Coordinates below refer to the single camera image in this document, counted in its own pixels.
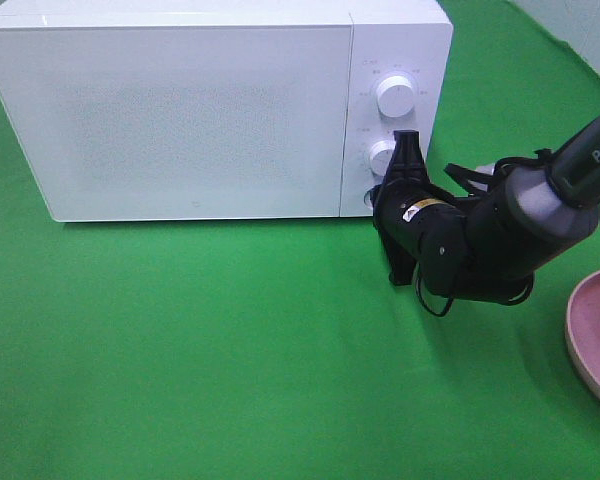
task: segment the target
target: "robotic arm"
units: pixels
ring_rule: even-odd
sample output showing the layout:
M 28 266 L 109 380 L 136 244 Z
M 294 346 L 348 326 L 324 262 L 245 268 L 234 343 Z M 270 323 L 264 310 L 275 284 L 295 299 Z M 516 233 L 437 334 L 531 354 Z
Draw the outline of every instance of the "robotic arm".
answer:
M 371 195 L 373 220 L 394 285 L 415 283 L 423 306 L 445 315 L 454 299 L 515 305 L 534 271 L 591 235 L 600 219 L 600 116 L 556 152 L 508 157 L 492 173 L 449 164 L 468 191 L 455 197 L 429 180 L 415 131 L 396 148 Z M 441 312 L 421 286 L 447 298 Z

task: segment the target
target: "microwave knob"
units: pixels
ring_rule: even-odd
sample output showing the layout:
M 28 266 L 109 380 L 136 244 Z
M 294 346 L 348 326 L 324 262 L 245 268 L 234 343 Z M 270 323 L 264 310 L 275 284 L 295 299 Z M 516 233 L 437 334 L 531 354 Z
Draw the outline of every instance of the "microwave knob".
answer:
M 415 103 L 415 85 L 403 75 L 384 79 L 376 89 L 378 109 L 390 118 L 407 115 Z
M 396 142 L 388 140 L 378 142 L 371 147 L 369 151 L 369 163 L 371 164 L 371 171 L 373 173 L 379 177 L 384 177 L 395 147 Z

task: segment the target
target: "green surface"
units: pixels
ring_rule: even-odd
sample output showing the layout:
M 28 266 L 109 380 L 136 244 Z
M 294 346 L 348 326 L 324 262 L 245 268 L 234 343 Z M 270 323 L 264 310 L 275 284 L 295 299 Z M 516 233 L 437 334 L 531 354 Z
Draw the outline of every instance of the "green surface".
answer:
M 435 181 L 600 112 L 518 10 L 444 4 Z M 0 106 L 0 479 L 600 479 L 563 340 L 599 268 L 600 229 L 525 304 L 439 320 L 390 286 L 368 219 L 57 224 Z

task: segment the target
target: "pink bowl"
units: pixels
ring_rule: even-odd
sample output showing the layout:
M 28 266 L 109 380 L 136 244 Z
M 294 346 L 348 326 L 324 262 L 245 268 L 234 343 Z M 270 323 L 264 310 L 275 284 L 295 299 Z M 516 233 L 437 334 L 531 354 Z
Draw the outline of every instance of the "pink bowl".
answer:
M 573 363 L 600 399 L 600 271 L 571 294 L 565 334 Z

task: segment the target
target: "white microwave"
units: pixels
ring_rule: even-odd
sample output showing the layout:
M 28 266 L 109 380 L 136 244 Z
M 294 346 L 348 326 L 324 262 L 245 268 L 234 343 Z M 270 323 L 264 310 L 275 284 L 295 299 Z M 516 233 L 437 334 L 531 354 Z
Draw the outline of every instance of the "white microwave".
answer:
M 57 221 L 365 216 L 451 35 L 434 0 L 7 0 L 0 98 Z

